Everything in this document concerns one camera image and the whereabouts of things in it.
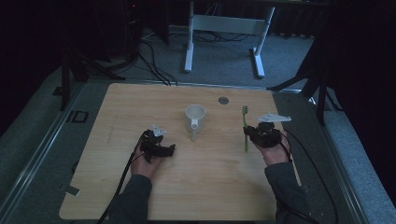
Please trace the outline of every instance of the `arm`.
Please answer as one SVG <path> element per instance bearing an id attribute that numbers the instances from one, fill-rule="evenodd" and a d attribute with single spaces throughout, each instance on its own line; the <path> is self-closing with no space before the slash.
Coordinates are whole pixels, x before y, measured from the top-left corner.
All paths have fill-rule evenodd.
<path id="1" fill-rule="evenodd" d="M 310 209 L 305 192 L 298 185 L 290 158 L 290 145 L 286 133 L 282 133 L 282 144 L 274 147 L 256 148 L 267 164 L 265 175 L 276 196 L 276 223 L 315 223 L 296 214 L 309 215 Z"/>
<path id="2" fill-rule="evenodd" d="M 137 150 L 131 164 L 132 177 L 122 194 L 115 197 L 108 208 L 109 219 L 113 223 L 146 223 L 148 201 L 151 193 L 151 179 L 163 158 L 148 163 L 142 151 Z"/>

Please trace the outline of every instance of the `white desk frame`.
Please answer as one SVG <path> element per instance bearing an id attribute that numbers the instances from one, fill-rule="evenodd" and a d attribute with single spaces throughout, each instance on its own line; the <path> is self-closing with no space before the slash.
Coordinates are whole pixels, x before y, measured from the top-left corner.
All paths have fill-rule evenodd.
<path id="1" fill-rule="evenodd" d="M 265 77 L 264 68 L 262 66 L 262 46 L 271 24 L 274 14 L 274 7 L 268 8 L 268 13 L 264 20 L 218 17 L 206 15 L 194 15 L 194 1 L 190 1 L 190 20 L 189 20 L 189 44 L 187 46 L 186 61 L 184 64 L 185 72 L 191 72 L 192 54 L 194 51 L 193 31 L 204 30 L 224 33 L 236 33 L 245 35 L 259 35 L 260 40 L 257 48 L 253 48 L 253 58 L 259 77 Z"/>

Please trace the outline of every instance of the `cup handle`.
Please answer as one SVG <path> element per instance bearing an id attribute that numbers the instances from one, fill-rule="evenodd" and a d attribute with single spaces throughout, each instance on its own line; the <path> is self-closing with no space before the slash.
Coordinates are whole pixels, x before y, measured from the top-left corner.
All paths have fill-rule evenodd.
<path id="1" fill-rule="evenodd" d="M 191 120 L 191 140 L 195 142 L 197 138 L 197 129 L 198 129 L 198 119 Z"/>

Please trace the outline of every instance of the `hand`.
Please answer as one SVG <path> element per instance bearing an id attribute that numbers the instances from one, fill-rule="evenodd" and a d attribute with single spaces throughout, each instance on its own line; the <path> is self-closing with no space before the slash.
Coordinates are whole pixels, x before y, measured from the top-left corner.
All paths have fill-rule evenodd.
<path id="1" fill-rule="evenodd" d="M 281 132 L 282 133 L 282 144 L 283 146 L 286 147 L 286 150 L 288 151 L 288 153 L 290 153 L 290 145 L 288 140 L 286 139 L 285 136 L 287 136 L 286 132 Z M 280 145 L 277 144 L 274 147 L 260 147 L 259 145 L 256 145 L 256 148 L 262 153 L 262 156 L 264 157 L 265 163 L 267 164 L 267 166 L 276 164 L 276 163 L 280 163 L 280 162 L 288 162 L 289 161 L 289 157 L 286 154 L 285 149 Z"/>
<path id="2" fill-rule="evenodd" d="M 140 150 L 140 147 L 137 149 L 134 154 L 134 162 L 131 164 L 131 174 L 132 175 L 143 175 L 151 180 L 154 177 L 154 173 L 157 170 L 158 166 L 163 162 L 164 158 L 155 158 L 151 160 L 151 163 L 148 163 L 145 159 L 145 155 Z"/>

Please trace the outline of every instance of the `round hole cover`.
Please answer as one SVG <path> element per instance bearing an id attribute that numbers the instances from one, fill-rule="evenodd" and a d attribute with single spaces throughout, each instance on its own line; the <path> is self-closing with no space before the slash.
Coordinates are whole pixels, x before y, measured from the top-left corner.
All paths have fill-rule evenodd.
<path id="1" fill-rule="evenodd" d="M 227 105 L 230 101 L 227 99 L 227 97 L 221 96 L 219 98 L 219 103 L 221 103 L 222 105 Z"/>

